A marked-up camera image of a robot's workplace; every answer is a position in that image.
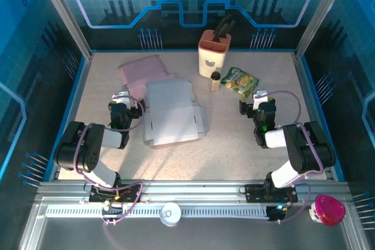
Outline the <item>white paper box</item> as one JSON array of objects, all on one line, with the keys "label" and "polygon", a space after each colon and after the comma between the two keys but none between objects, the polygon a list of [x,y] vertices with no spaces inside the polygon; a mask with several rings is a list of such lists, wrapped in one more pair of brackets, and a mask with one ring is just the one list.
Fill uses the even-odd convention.
[{"label": "white paper box", "polygon": [[186,77],[148,83],[145,105],[143,139],[149,146],[202,139],[209,131],[205,107]]}]

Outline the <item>pink paper box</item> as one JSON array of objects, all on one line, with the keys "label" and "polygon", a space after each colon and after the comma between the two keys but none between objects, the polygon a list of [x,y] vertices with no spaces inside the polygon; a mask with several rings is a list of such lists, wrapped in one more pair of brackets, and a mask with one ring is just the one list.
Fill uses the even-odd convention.
[{"label": "pink paper box", "polygon": [[151,82],[179,78],[178,74],[167,71],[159,55],[153,54],[124,63],[118,67],[123,91],[129,91],[130,96],[146,102],[147,84]]}]

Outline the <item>green yellow snack bag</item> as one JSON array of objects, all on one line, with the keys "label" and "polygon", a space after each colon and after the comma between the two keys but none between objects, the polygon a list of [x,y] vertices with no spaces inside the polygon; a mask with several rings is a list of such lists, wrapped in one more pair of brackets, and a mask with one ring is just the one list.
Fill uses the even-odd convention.
[{"label": "green yellow snack bag", "polygon": [[259,79],[242,71],[238,67],[231,67],[226,76],[221,80],[221,84],[234,90],[247,98],[258,86]]}]

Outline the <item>beige spice bottle black cap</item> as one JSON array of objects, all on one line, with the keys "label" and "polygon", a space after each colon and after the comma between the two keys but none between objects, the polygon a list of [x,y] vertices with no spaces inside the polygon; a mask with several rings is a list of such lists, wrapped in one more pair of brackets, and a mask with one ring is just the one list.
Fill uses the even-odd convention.
[{"label": "beige spice bottle black cap", "polygon": [[211,78],[211,81],[212,81],[211,91],[212,92],[218,91],[219,88],[220,88],[220,78],[221,78],[220,73],[218,71],[214,71],[214,72],[212,72],[210,78]]}]

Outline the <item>cream knife block orange top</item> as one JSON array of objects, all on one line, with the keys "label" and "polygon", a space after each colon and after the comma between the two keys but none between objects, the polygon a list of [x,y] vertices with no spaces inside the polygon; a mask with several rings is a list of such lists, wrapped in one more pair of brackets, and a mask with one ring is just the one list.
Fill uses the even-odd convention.
[{"label": "cream knife block orange top", "polygon": [[228,33],[218,42],[213,40],[214,36],[214,30],[205,30],[198,44],[199,74],[206,78],[210,78],[215,71],[221,73],[231,43]]}]

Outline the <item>black controller board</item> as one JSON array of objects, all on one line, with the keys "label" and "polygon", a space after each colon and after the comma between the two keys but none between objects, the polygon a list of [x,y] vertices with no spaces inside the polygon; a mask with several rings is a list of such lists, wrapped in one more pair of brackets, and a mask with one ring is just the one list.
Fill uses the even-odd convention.
[{"label": "black controller board", "polygon": [[268,220],[271,222],[282,221],[286,217],[288,209],[288,206],[268,206],[266,208]]},{"label": "black controller board", "polygon": [[119,216],[122,215],[124,212],[123,208],[120,207],[113,207],[110,201],[105,201],[102,207],[101,213],[102,216]]}]

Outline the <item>silver tin can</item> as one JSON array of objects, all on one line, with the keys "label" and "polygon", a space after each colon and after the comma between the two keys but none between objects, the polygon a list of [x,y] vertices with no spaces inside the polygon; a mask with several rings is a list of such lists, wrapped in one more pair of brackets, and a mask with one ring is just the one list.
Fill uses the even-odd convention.
[{"label": "silver tin can", "polygon": [[161,222],[168,226],[174,227],[182,217],[181,208],[176,203],[166,203],[159,213]]}]

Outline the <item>container with magenta lid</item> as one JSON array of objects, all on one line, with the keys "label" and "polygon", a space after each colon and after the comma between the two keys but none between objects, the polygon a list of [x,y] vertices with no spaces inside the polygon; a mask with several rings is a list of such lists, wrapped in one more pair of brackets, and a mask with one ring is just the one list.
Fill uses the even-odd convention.
[{"label": "container with magenta lid", "polygon": [[320,194],[311,204],[309,215],[312,221],[333,227],[343,221],[346,216],[346,208],[337,199]]}]

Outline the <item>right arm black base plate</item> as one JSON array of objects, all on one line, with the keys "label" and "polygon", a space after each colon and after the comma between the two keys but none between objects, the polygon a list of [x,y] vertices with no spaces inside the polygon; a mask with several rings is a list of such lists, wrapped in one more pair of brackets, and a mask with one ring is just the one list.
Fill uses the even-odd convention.
[{"label": "right arm black base plate", "polygon": [[248,203],[297,203],[298,196],[293,187],[275,188],[265,187],[264,184],[247,184],[244,194]]}]

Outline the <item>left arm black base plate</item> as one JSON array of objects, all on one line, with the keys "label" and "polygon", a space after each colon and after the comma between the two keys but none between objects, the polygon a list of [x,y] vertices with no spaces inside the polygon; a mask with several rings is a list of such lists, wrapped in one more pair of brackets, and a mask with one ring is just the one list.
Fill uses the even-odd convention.
[{"label": "left arm black base plate", "polygon": [[139,184],[120,191],[103,190],[93,186],[88,192],[89,202],[104,203],[106,200],[108,200],[111,203],[131,203],[135,201],[139,190]]}]

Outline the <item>aluminium mounting rail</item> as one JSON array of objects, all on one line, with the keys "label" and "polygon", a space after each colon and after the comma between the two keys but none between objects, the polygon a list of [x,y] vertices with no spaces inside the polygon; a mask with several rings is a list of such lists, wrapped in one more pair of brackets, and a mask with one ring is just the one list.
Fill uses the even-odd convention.
[{"label": "aluminium mounting rail", "polygon": [[[311,190],[311,200],[319,194],[332,196],[340,201],[353,201],[349,186],[345,182],[330,180],[308,180],[309,188],[296,187],[300,201],[306,200]],[[263,184],[262,180],[144,180],[140,202],[161,204],[170,201],[183,205],[235,206],[244,205],[246,197],[240,193],[246,184]],[[91,185],[83,180],[57,180],[40,184],[36,203],[43,204],[87,204]]]}]

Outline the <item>aluminium frame post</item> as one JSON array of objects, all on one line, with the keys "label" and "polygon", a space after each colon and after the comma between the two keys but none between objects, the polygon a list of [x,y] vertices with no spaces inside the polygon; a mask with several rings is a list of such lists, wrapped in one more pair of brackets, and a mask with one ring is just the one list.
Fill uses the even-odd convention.
[{"label": "aluminium frame post", "polygon": [[326,15],[333,6],[335,0],[321,0],[316,11],[313,14],[313,17],[306,27],[298,45],[296,48],[295,57],[297,60],[300,60],[304,53],[306,52],[311,41],[314,39],[318,29],[320,28],[323,20],[326,18]]},{"label": "aluminium frame post", "polygon": [[55,10],[59,14],[70,35],[81,51],[85,59],[90,60],[92,51],[88,45],[86,38],[84,37],[76,19],[74,18],[70,8],[66,4],[65,0],[51,0]]}]

